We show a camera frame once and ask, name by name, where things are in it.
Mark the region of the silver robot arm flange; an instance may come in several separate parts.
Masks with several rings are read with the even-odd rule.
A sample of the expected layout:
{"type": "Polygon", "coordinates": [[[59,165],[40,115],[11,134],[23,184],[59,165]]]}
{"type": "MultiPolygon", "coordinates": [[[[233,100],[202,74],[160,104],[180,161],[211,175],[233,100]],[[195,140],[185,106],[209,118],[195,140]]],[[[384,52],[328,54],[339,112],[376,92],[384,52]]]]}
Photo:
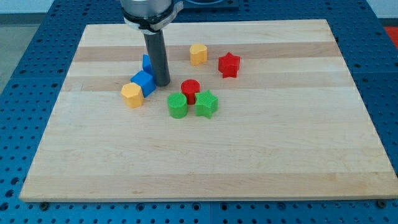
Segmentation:
{"type": "Polygon", "coordinates": [[[124,21],[146,35],[160,32],[184,8],[183,1],[120,0],[124,21]]]}

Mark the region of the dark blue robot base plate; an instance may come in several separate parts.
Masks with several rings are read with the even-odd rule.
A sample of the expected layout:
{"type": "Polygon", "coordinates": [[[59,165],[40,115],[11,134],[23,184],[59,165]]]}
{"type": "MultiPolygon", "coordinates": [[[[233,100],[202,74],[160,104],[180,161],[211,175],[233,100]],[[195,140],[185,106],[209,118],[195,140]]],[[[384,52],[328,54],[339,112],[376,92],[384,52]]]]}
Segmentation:
{"type": "Polygon", "coordinates": [[[184,11],[239,9],[240,0],[183,0],[184,11]]]}

